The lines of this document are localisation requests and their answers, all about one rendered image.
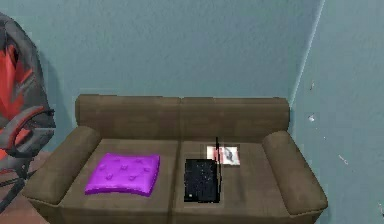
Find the brown sofa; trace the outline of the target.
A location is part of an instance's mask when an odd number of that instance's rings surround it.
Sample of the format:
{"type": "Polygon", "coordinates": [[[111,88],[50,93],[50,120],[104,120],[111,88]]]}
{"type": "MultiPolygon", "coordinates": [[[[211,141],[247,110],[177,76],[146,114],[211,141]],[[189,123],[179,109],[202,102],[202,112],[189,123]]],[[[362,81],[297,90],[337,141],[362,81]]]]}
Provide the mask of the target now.
{"type": "Polygon", "coordinates": [[[76,128],[23,194],[49,224],[315,224],[327,198],[288,133],[284,98],[80,95],[76,128]],[[235,147],[217,203],[187,202],[188,159],[235,147]],[[86,195],[107,153],[158,154],[151,196],[86,195]]]}

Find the white and red magazine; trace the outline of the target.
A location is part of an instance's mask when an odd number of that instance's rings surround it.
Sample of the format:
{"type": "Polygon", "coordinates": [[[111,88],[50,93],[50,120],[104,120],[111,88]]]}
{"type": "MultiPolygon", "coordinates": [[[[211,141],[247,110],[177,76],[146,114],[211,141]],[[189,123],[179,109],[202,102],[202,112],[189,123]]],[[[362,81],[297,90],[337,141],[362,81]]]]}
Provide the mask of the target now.
{"type": "Polygon", "coordinates": [[[236,146],[215,146],[206,147],[206,158],[215,160],[223,165],[239,166],[240,159],[236,146]]]}

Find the black laptop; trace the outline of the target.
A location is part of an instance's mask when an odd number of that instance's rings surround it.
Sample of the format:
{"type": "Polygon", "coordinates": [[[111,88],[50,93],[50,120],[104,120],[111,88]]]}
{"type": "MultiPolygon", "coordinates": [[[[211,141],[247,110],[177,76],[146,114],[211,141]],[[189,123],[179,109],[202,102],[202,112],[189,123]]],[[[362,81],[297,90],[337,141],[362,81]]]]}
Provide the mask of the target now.
{"type": "Polygon", "coordinates": [[[220,144],[216,139],[212,159],[186,159],[184,201],[219,203],[221,193],[220,144]]]}

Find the purple cushion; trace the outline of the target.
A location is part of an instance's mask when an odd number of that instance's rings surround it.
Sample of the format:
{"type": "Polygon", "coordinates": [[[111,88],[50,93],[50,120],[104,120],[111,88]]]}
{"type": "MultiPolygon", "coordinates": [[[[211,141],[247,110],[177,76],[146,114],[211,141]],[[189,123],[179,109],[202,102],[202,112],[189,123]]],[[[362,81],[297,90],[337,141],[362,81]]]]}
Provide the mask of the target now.
{"type": "Polygon", "coordinates": [[[160,170],[160,156],[106,153],[90,175],[86,195],[130,193],[149,197],[160,170]]]}

